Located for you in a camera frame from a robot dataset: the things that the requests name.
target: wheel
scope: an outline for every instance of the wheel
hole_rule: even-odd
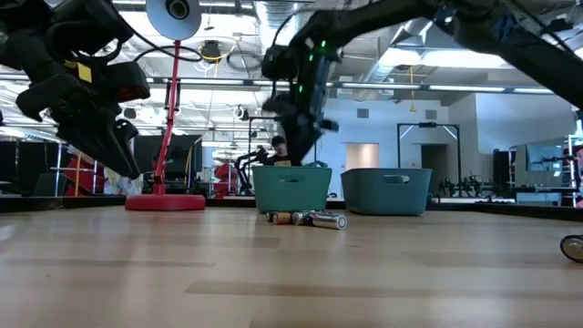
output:
[[[561,251],[577,263],[583,263],[583,236],[570,235],[561,241]]]

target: red stand base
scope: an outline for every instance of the red stand base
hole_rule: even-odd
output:
[[[204,210],[200,195],[136,195],[126,199],[126,210]]]

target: teal plastic bin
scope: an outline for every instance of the teal plastic bin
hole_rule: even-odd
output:
[[[430,169],[351,169],[342,174],[346,209],[364,215],[425,212]]]
[[[332,169],[258,166],[252,170],[258,210],[326,209]]]

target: person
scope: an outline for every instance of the person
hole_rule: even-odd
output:
[[[285,139],[282,136],[275,136],[271,140],[271,145],[275,149],[275,155],[267,158],[263,163],[269,166],[291,166],[292,162],[288,157],[288,149],[285,144]]]

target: wooden surface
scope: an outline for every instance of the wooden surface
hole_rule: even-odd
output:
[[[39,328],[573,328],[573,222],[349,215],[347,231],[255,210],[0,215],[0,325]]]

